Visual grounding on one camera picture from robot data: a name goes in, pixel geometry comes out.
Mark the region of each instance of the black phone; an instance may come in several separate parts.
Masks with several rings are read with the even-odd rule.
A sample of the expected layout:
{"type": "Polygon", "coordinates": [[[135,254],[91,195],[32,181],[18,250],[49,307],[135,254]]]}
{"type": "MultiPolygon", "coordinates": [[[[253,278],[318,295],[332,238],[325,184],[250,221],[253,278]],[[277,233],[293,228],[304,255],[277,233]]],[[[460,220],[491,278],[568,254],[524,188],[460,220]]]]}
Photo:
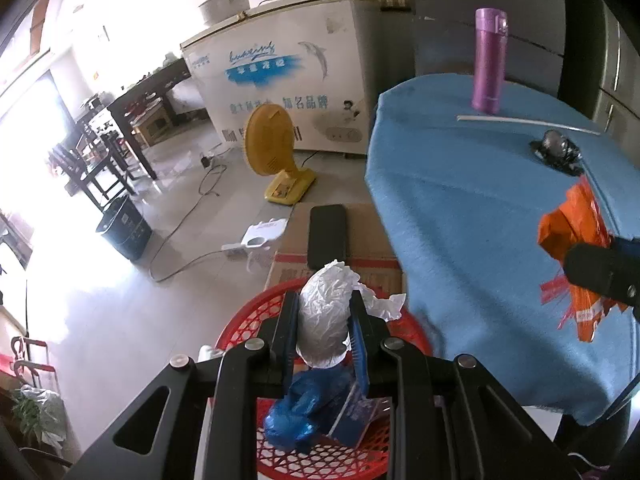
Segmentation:
{"type": "Polygon", "coordinates": [[[347,258],[347,210],[342,204],[311,208],[306,266],[320,270],[334,260],[347,258]]]}

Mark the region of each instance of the blue tablecloth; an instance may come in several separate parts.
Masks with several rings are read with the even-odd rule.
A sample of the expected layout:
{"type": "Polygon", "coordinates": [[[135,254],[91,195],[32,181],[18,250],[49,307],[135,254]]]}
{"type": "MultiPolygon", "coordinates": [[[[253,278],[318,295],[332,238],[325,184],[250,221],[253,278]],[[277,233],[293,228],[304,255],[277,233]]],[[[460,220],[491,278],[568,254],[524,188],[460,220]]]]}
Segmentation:
{"type": "MultiPolygon", "coordinates": [[[[593,343],[558,322],[568,298],[540,304],[560,270],[536,243],[540,217],[575,179],[531,153],[543,126],[456,122],[470,106],[470,76],[415,78],[378,102],[366,180],[408,281],[410,311],[436,355],[468,352],[522,405],[590,424],[638,372],[638,324],[614,309],[593,343]]],[[[505,84],[500,115],[598,127],[566,104],[505,84]]],[[[614,234],[640,236],[640,172],[606,136],[563,131],[614,234]]]]}

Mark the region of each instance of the yellow fan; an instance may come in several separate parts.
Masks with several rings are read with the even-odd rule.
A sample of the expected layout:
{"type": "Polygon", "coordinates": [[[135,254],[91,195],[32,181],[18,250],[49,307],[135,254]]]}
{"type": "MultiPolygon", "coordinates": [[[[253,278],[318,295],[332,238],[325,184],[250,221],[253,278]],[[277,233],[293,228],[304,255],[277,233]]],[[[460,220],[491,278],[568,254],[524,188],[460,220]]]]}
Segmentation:
{"type": "Polygon", "coordinates": [[[309,168],[299,170],[293,160],[293,122],[287,111],[265,103],[249,117],[244,132],[244,154],[255,173],[277,173],[264,197],[270,202],[294,205],[316,179],[309,168]]]}

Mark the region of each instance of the fan base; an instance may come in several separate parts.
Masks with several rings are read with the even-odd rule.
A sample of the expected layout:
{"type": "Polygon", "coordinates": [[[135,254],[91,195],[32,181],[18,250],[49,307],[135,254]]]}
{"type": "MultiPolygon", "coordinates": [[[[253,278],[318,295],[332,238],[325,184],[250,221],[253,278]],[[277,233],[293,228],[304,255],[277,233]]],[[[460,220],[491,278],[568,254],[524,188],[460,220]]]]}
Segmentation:
{"type": "Polygon", "coordinates": [[[282,170],[264,191],[264,197],[269,202],[276,204],[294,205],[302,198],[315,179],[316,174],[309,168],[300,170],[297,177],[290,176],[289,173],[282,170]]]}

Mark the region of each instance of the dark wooden table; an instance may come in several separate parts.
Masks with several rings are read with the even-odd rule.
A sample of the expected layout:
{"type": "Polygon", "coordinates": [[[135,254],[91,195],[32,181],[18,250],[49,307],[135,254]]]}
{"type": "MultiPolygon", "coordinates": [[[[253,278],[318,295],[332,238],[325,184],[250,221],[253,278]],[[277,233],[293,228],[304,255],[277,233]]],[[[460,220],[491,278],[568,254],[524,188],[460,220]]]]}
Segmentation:
{"type": "Polygon", "coordinates": [[[180,58],[170,65],[165,66],[162,70],[159,70],[155,74],[143,79],[135,86],[124,92],[113,103],[107,106],[107,110],[110,111],[113,121],[118,125],[118,128],[122,132],[122,136],[129,145],[131,153],[140,162],[142,168],[153,179],[157,180],[158,176],[151,167],[151,164],[146,160],[145,155],[142,153],[140,144],[133,136],[133,128],[129,123],[129,119],[125,117],[125,112],[131,104],[142,101],[147,95],[156,94],[156,97],[162,98],[162,104],[164,109],[172,120],[172,123],[176,125],[176,113],[171,106],[169,99],[166,99],[165,95],[171,88],[176,86],[179,82],[184,81],[191,77],[187,64],[183,58],[180,58]]]}

